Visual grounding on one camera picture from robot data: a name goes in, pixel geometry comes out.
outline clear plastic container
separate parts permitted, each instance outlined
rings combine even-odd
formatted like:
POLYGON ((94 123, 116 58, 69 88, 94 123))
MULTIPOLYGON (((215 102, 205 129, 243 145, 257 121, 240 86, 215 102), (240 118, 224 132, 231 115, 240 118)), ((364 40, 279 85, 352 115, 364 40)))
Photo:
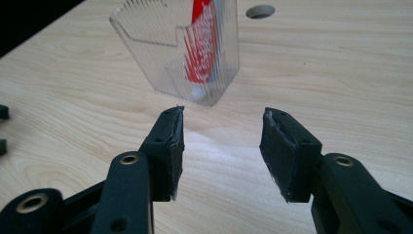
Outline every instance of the clear plastic container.
POLYGON ((214 105, 240 68, 237 0, 128 0, 110 22, 152 87, 214 105))

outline round hole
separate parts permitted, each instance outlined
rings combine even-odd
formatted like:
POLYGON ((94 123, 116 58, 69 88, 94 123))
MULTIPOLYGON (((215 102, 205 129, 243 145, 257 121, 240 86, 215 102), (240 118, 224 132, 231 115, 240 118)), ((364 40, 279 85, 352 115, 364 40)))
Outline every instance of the round hole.
POLYGON ((130 165, 130 164, 134 164, 137 161, 139 161, 139 157, 135 156, 135 155, 128 155, 125 156, 121 159, 121 163, 123 165, 130 165))
POLYGON ((335 156, 334 157, 334 161, 341 165, 341 166, 345 166, 345 167, 352 167, 353 166, 353 161, 346 158, 346 157, 342 157, 342 156, 335 156))
POLYGON ((390 233, 400 233, 400 229, 391 221, 379 219, 377 220, 377 224, 379 224, 382 229, 385 229, 390 233))
POLYGON ((301 139, 301 142, 303 142, 303 143, 311 143, 308 139, 301 139))
POLYGON ((129 226, 129 219, 127 217, 116 218, 112 224, 110 224, 110 230, 113 232, 123 232, 129 226))
POLYGON ((272 16, 275 11, 276 9, 273 6, 259 5, 250 8, 245 15, 250 19, 260 20, 272 16))
POLYGON ((48 195, 45 193, 35 194, 19 203, 16 211, 20 214, 27 214, 43 207, 48 201, 48 195))

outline light wood surface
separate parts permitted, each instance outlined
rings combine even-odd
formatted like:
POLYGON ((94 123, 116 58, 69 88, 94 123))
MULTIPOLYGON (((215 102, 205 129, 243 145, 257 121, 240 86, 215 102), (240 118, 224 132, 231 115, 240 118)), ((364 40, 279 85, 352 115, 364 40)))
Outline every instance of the light wood surface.
POLYGON ((177 200, 155 204, 157 233, 316 232, 311 205, 287 204, 262 160, 266 106, 413 200, 413 1, 239 0, 241 68, 214 107, 152 89, 108 21, 119 4, 86 1, 1 58, 0 209, 31 189, 67 198, 104 180, 177 104, 184 171, 177 200), (276 12, 247 18, 257 4, 276 12))

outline wooden table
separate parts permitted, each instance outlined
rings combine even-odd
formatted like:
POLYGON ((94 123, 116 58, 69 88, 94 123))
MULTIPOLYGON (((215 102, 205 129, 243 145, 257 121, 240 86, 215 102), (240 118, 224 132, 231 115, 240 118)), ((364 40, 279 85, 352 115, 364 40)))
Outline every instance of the wooden table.
POLYGON ((241 68, 200 106, 155 92, 91 0, 0 60, 0 209, 28 190, 67 198, 105 179, 159 114, 185 105, 175 202, 155 204, 157 233, 315 233, 310 204, 287 204, 258 145, 266 106, 293 115, 322 153, 354 156, 383 188, 413 200, 413 2, 239 0, 241 68), (276 12, 249 19, 268 4, 276 12))

